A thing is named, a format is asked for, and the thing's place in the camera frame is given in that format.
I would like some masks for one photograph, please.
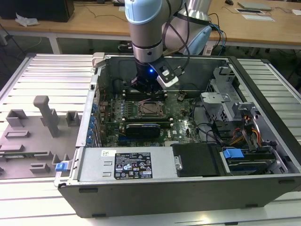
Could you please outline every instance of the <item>black plastic cover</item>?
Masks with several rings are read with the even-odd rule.
[[[179,177],[217,177],[225,176],[220,146],[203,143],[174,144],[174,156],[179,156],[182,170]]]

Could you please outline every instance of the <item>aluminum extrusion table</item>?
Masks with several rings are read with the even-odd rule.
[[[240,62],[300,142],[300,94],[271,64],[245,59]],[[60,115],[70,108],[81,113],[93,74],[91,55],[38,54],[26,58],[0,92],[0,130],[7,126],[5,116],[11,108],[20,107],[28,115],[40,115],[31,107],[35,95],[51,96],[49,105]],[[0,180],[0,225],[52,226],[59,222],[82,226],[223,226],[238,222],[248,226],[299,226],[301,221],[300,192],[284,194],[263,208],[83,219],[76,215],[53,181],[54,178]]]

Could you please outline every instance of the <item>blue drive latch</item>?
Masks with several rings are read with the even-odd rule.
[[[241,151],[241,149],[238,148],[227,148],[226,150],[224,150],[222,152],[225,156],[226,159],[228,158],[240,158],[243,159],[245,156],[243,154],[243,152]]]

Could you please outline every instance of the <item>warning label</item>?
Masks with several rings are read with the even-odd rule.
[[[152,178],[150,153],[116,153],[114,177],[121,179]]]

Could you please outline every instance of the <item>blue release tab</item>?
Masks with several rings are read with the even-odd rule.
[[[61,163],[56,164],[55,170],[56,170],[56,172],[67,172],[68,171],[67,167],[68,167],[68,163],[61,162]]]
[[[237,148],[227,148],[225,151],[222,152],[226,159],[228,158],[244,158],[244,154],[241,149]]]

